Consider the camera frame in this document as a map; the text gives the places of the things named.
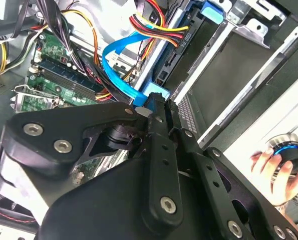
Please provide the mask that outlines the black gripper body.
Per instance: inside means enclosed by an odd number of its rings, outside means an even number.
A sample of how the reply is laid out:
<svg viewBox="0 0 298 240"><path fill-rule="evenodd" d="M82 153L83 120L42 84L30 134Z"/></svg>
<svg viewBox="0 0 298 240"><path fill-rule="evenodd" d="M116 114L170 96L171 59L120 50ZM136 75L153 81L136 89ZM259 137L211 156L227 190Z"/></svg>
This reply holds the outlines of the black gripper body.
<svg viewBox="0 0 298 240"><path fill-rule="evenodd" d="M144 224L143 160L115 167L56 200L38 231L40 240L158 240ZM221 234L199 184L179 175L184 219L165 240L219 240Z"/></svg>

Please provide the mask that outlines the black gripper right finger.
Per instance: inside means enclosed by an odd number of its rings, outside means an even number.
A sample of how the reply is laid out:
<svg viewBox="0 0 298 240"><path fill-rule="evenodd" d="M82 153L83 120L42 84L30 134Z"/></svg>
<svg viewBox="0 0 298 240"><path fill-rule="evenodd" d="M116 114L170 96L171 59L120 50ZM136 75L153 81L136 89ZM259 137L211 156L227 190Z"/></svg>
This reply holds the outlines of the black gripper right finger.
<svg viewBox="0 0 298 240"><path fill-rule="evenodd" d="M201 212L191 226L206 231L206 240L298 240L297 229L214 147L202 150L182 128L178 106L166 103L170 135L176 140L179 170L193 177L190 204Z"/></svg>

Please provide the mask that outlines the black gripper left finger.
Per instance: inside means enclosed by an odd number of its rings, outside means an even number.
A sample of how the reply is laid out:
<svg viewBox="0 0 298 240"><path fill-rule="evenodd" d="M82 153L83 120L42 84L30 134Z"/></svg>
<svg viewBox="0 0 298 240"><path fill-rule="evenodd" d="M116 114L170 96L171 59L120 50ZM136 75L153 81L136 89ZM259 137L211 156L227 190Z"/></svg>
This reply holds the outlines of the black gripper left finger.
<svg viewBox="0 0 298 240"><path fill-rule="evenodd" d="M176 150L167 101L152 93L143 107L124 102L18 113L0 140L0 194L41 224L63 195L132 160L143 160L147 218L181 216Z"/></svg>

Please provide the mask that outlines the person's hand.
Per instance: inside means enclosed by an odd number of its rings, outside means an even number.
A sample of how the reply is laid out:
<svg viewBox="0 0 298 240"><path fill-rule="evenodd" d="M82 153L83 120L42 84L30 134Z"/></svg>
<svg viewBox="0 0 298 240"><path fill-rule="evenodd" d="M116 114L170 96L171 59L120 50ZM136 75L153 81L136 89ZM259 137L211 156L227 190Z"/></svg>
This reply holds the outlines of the person's hand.
<svg viewBox="0 0 298 240"><path fill-rule="evenodd" d="M250 181L272 205L281 206L298 194L298 173L294 178L289 178L293 169L291 161L282 165L275 179L272 177L282 157L274 155L272 148L252 156L251 161Z"/></svg>

